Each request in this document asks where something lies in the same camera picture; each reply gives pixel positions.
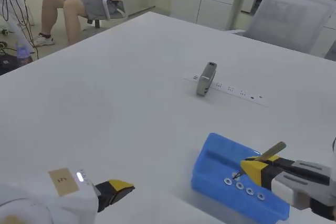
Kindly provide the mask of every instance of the sneaker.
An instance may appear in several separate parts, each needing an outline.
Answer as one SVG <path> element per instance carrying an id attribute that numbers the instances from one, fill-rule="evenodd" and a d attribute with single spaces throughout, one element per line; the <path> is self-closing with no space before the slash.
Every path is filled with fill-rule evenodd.
<path id="1" fill-rule="evenodd" d="M 52 37 L 47 39 L 44 37 L 42 34 L 39 34 L 35 39 L 34 39 L 34 45 L 35 47 L 41 47 L 41 46 L 51 46 L 54 45 L 55 41 Z"/>

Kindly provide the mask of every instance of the gray shorts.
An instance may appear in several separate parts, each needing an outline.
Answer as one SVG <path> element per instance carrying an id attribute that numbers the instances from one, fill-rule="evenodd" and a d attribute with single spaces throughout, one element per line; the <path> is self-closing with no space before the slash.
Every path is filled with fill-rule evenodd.
<path id="1" fill-rule="evenodd" d="M 106 19 L 105 10 L 103 6 L 103 0 L 81 0 L 85 7 L 85 12 L 88 19 Z M 117 7 L 114 3 L 108 3 L 110 14 L 117 11 Z"/>

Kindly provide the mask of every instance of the person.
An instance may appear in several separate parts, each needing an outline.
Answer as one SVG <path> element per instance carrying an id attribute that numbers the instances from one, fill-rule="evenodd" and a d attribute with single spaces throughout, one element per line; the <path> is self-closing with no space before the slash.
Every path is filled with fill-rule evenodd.
<path id="1" fill-rule="evenodd" d="M 88 19 L 105 19 L 102 0 L 43 0 L 42 28 L 34 40 L 36 47 L 55 44 L 51 30 L 57 21 L 57 9 L 63 8 L 68 45 L 80 40 L 80 23 L 78 16 Z M 113 14 L 117 10 L 115 3 L 109 2 L 109 11 Z"/>

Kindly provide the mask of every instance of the blue plastic box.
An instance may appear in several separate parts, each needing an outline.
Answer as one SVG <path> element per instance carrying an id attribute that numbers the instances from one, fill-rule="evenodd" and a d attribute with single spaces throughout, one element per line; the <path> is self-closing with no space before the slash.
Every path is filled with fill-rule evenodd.
<path id="1" fill-rule="evenodd" d="M 227 207 L 260 224 L 273 224 L 289 217 L 289 205 L 271 191 L 257 186 L 247 175 L 240 177 L 243 190 L 224 183 L 225 178 L 240 170 L 240 161 L 260 154 L 225 137 L 211 133 L 196 161 L 193 170 L 192 188 L 209 196 Z M 254 195 L 248 195 L 246 188 L 251 188 Z M 265 200 L 257 197 L 258 193 Z"/>

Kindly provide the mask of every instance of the power strip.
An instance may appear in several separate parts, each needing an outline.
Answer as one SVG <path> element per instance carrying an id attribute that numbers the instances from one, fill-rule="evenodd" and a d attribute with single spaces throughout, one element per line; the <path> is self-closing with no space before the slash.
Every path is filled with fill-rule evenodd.
<path id="1" fill-rule="evenodd" d="M 196 82 L 196 83 L 198 83 L 199 77 L 200 77 L 199 74 L 186 73 L 184 75 L 184 78 L 186 80 Z M 255 94 L 252 94 L 252 93 L 250 93 L 248 91 L 245 91 L 243 89 L 239 89 L 237 87 L 233 87 L 231 85 L 224 84 L 223 82 L 218 82 L 218 81 L 216 81 L 216 77 L 213 80 L 210 88 L 219 90 L 221 92 L 224 92 L 224 93 L 227 93 L 227 94 L 230 94 L 230 95 L 233 95 L 235 97 L 242 98 L 242 99 L 244 99 L 246 101 L 249 101 L 249 102 L 257 103 L 259 105 L 268 107 L 268 103 L 262 95 L 255 95 Z"/>

